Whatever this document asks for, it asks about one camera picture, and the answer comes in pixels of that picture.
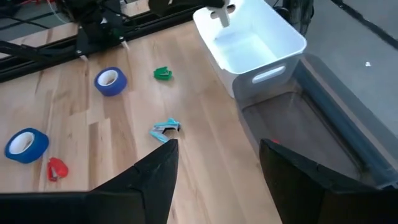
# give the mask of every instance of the light wood surface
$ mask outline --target light wood surface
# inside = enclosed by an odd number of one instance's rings
[[[133,15],[146,2],[127,5]],[[76,33],[65,24],[15,40],[42,45]],[[200,47],[192,22],[0,84],[0,143],[26,127],[46,133],[43,157],[20,164],[0,156],[1,192],[89,190],[113,178],[160,146],[149,130],[175,118],[182,130],[180,161],[169,223],[280,223],[259,161],[238,121],[236,108]],[[119,67],[128,86],[106,98],[94,87],[97,73]],[[174,78],[152,72],[168,66]],[[69,166],[68,177],[46,177],[49,157]]]

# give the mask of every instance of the gray plastic tray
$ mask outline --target gray plastic tray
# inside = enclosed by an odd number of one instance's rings
[[[365,184],[396,185],[397,138],[319,58],[305,55],[293,73],[252,79],[239,76],[233,90],[257,155],[260,139],[271,139]]]

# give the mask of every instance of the blue tape roll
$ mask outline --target blue tape roll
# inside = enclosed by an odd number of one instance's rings
[[[25,128],[8,141],[7,158],[28,164],[43,155],[49,146],[49,137],[34,128]]]
[[[94,85],[104,96],[114,96],[126,87],[127,78],[119,68],[109,67],[99,72]]]

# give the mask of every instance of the green plastic clip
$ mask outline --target green plastic clip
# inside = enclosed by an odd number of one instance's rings
[[[158,80],[170,80],[172,78],[172,71],[167,67],[158,68],[154,71],[154,77]]]

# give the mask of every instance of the blue-green object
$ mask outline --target blue-green object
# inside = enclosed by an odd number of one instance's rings
[[[170,80],[172,78],[172,71],[167,67],[158,68],[154,71],[154,77],[158,80]]]
[[[171,129],[180,131],[180,128],[180,122],[174,120],[173,118],[169,118],[166,122],[156,123],[149,133],[159,141],[166,143],[170,139],[164,133]]]

